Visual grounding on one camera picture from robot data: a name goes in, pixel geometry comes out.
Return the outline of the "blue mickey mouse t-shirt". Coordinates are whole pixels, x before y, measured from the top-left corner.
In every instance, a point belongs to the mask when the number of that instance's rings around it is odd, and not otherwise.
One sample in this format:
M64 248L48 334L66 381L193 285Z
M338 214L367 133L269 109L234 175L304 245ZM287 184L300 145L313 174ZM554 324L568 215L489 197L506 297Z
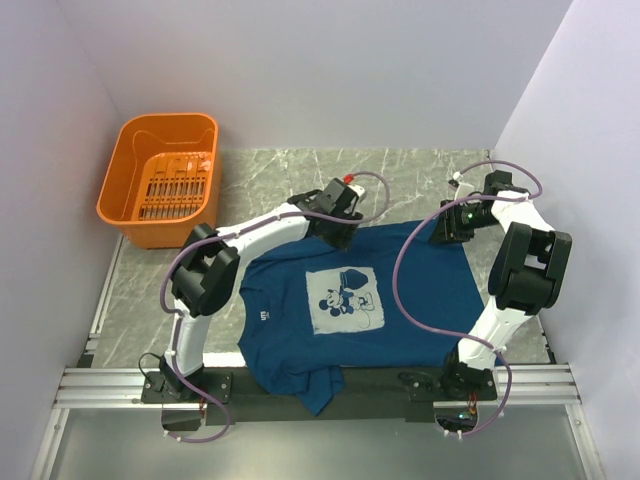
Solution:
M439 366L456 345L407 320L468 333L484 303L464 249L430 245L415 222L365 227L350 248L307 238L272 249L245 271L238 347L271 394L319 414L345 387L345 367Z

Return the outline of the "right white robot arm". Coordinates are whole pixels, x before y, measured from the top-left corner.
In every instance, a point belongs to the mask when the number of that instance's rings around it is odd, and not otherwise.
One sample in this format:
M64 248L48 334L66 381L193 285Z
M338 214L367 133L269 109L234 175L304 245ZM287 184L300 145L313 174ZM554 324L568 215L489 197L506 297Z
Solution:
M439 387L451 399L466 399L493 381L496 353L516 330L557 301L564 280L572 237L548 224L529 192L512 183L510 172L496 170L485 177L480 200L461 200L463 183L449 208L438 217L429 238L432 245L461 244L480 228L499 225L504 237L489 273L489 300L467 336L445 357Z

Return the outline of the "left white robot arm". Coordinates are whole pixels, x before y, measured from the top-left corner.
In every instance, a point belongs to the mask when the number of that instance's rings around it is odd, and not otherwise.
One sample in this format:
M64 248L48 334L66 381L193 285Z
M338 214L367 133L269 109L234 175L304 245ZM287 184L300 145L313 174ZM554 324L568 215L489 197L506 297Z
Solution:
M318 238L345 250L364 221L356 207L366 190L332 179L322 190L290 197L252 221L214 229L193 228L161 284L162 310L174 316L169 347L159 360L166 392L178 402L204 389L204 340L213 314L233 293L239 269L282 245Z

